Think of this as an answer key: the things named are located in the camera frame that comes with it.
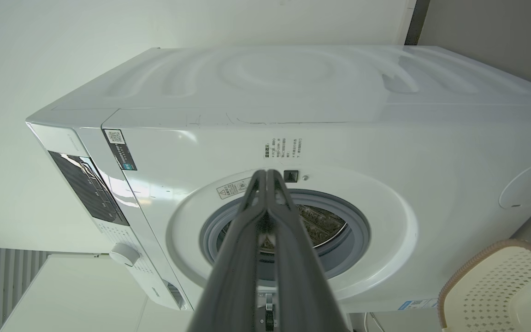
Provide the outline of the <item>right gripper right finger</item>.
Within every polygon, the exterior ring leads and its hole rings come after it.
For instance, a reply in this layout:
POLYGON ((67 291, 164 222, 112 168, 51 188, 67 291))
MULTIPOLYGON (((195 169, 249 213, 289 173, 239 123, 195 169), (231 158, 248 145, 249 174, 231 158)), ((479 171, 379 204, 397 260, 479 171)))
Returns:
POLYGON ((267 172, 267 213, 274 224, 278 327, 281 332, 346 332, 342 312, 282 175, 267 172))

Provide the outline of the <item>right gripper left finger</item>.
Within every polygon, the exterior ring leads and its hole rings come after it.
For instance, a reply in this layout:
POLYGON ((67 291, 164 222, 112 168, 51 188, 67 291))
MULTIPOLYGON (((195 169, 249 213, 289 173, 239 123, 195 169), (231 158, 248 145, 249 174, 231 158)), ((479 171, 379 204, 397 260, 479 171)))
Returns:
POLYGON ((213 266, 195 309, 189 332, 254 332, 260 236, 267 232, 265 170, 249 188, 213 266))

